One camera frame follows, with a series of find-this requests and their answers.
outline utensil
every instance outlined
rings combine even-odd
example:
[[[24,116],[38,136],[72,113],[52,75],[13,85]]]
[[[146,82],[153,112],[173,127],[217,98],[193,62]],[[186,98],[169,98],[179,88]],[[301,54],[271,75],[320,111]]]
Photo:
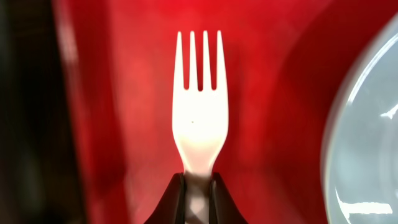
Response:
[[[398,16],[340,88],[323,140],[332,224],[398,223]]]
[[[177,34],[172,129],[184,167],[186,223],[208,223],[214,162],[228,133],[228,92],[221,31],[217,32],[217,87],[211,88],[208,34],[203,32],[203,90],[198,90],[195,34],[190,33],[189,89],[183,85],[182,38]]]

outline red background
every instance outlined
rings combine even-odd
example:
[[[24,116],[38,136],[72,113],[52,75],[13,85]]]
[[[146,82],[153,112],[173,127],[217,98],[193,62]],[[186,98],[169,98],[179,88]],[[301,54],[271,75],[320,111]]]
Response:
[[[58,0],[90,223],[143,223],[182,163],[171,129],[177,31],[222,31],[229,133],[215,170],[249,223],[326,223],[320,146],[355,58],[396,0]]]

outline white plate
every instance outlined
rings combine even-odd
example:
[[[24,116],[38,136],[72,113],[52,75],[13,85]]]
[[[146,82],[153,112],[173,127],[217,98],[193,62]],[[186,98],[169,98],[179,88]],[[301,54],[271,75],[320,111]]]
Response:
[[[398,16],[353,66],[322,147],[329,223],[398,223]]]

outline fork tine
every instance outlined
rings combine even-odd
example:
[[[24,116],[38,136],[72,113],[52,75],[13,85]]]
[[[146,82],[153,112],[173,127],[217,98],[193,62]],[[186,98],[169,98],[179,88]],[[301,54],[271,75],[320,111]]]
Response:
[[[211,72],[209,58],[209,40],[207,31],[203,32],[203,90],[211,89]]]
[[[174,65],[174,91],[184,89],[184,75],[182,64],[182,41],[181,32],[177,34],[177,48],[175,50],[175,65]]]
[[[191,31],[191,46],[189,55],[189,89],[198,90],[197,51],[195,48],[195,33]]]
[[[221,31],[217,31],[217,90],[226,91],[226,72],[224,62],[223,40]]]

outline fork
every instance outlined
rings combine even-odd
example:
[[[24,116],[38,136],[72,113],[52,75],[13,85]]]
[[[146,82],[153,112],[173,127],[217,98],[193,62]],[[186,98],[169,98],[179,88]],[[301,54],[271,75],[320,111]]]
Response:
[[[217,84],[211,88],[207,31],[203,32],[203,90],[198,90],[195,33],[190,33],[189,88],[183,85],[182,38],[177,34],[172,130],[187,183],[185,223],[208,223],[213,165],[228,133],[228,91],[221,31],[217,32]]]

